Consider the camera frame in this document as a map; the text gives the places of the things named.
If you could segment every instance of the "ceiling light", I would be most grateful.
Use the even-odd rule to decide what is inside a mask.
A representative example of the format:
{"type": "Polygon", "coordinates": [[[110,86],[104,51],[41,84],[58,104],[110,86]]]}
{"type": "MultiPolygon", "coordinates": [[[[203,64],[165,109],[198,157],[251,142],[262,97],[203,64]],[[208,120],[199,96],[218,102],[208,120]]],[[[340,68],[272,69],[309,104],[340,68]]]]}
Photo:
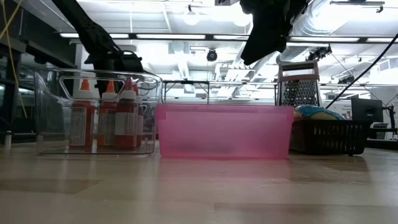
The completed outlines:
{"type": "Polygon", "coordinates": [[[110,36],[114,39],[128,39],[129,34],[110,34],[110,36]]]}
{"type": "Polygon", "coordinates": [[[137,34],[138,39],[204,40],[201,34],[137,34]]]}
{"type": "Polygon", "coordinates": [[[392,38],[368,38],[366,42],[382,42],[382,43],[390,43],[392,38]]]}
{"type": "Polygon", "coordinates": [[[329,44],[288,42],[288,47],[329,47],[329,44]]]}
{"type": "Polygon", "coordinates": [[[186,13],[183,16],[184,22],[188,25],[196,25],[200,18],[199,14],[197,12],[192,12],[192,11],[186,11],[186,13]]]}
{"type": "Polygon", "coordinates": [[[189,50],[194,50],[194,51],[207,51],[208,47],[202,47],[202,46],[189,46],[189,50]]]}
{"type": "Polygon", "coordinates": [[[24,88],[18,88],[18,90],[19,90],[21,93],[30,93],[30,92],[33,92],[32,90],[27,90],[27,89],[24,89],[24,88]]]}
{"type": "Polygon", "coordinates": [[[234,16],[234,24],[240,27],[247,26],[251,21],[253,21],[253,16],[251,14],[245,14],[240,10],[240,12],[234,16]]]}
{"type": "Polygon", "coordinates": [[[289,41],[308,42],[357,42],[359,37],[291,37],[289,41]]]}
{"type": "Polygon", "coordinates": [[[248,40],[248,35],[214,35],[216,40],[248,40]]]}
{"type": "MultiPolygon", "coordinates": [[[[79,34],[61,33],[60,35],[63,38],[79,38],[79,34]]],[[[128,39],[129,38],[129,34],[110,34],[110,36],[114,39],[128,39]]]]}
{"type": "Polygon", "coordinates": [[[382,6],[384,5],[384,1],[331,1],[331,5],[338,6],[382,6]]]}
{"type": "Polygon", "coordinates": [[[90,3],[136,3],[136,2],[164,2],[164,0],[145,0],[145,1],[135,1],[135,0],[77,0],[77,2],[90,2],[90,3]]]}
{"type": "Polygon", "coordinates": [[[61,37],[63,38],[79,38],[79,34],[66,34],[66,33],[62,33],[60,34],[61,37]]]}

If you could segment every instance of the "squeeze bottle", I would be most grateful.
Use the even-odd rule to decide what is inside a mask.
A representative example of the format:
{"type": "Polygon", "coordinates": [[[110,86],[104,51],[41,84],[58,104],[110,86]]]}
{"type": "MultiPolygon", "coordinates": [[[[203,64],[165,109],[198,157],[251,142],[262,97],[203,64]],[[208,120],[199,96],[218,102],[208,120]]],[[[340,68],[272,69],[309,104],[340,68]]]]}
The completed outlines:
{"type": "Polygon", "coordinates": [[[116,147],[134,149],[136,146],[137,106],[136,92],[133,90],[132,78],[128,78],[125,89],[119,97],[115,118],[116,147]]]}
{"type": "MultiPolygon", "coordinates": [[[[95,96],[90,91],[88,80],[83,80],[80,90],[74,98],[93,99],[95,96]]],[[[72,115],[70,119],[70,147],[91,148],[93,146],[94,105],[90,101],[76,101],[72,104],[72,115]]]]}
{"type": "Polygon", "coordinates": [[[99,108],[97,146],[114,146],[116,96],[113,81],[110,80],[102,99],[114,101],[104,101],[99,108]]]}

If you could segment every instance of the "computer monitor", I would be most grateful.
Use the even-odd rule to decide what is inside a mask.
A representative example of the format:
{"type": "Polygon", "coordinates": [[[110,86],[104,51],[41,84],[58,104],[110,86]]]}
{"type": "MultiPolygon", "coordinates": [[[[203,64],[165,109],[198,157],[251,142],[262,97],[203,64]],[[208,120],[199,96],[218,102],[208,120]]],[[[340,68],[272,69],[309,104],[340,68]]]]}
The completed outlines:
{"type": "Polygon", "coordinates": [[[381,100],[367,100],[352,98],[351,108],[353,120],[383,122],[383,110],[381,100]]]}

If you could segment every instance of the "basket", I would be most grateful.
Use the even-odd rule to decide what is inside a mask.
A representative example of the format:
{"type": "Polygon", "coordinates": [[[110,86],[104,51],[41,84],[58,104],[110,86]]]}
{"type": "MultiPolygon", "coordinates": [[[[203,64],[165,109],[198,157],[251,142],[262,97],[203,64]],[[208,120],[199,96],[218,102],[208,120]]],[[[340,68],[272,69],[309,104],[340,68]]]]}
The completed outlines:
{"type": "Polygon", "coordinates": [[[290,149],[313,155],[362,154],[371,124],[372,121],[295,121],[290,149]]]}

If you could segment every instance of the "table surface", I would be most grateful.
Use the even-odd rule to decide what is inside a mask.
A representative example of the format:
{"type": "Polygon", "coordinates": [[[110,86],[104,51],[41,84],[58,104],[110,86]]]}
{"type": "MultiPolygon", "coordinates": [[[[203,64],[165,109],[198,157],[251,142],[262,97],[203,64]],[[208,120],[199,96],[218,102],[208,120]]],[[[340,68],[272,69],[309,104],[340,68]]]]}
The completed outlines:
{"type": "Polygon", "coordinates": [[[0,148],[0,223],[397,223],[398,154],[281,161],[0,148]]]}

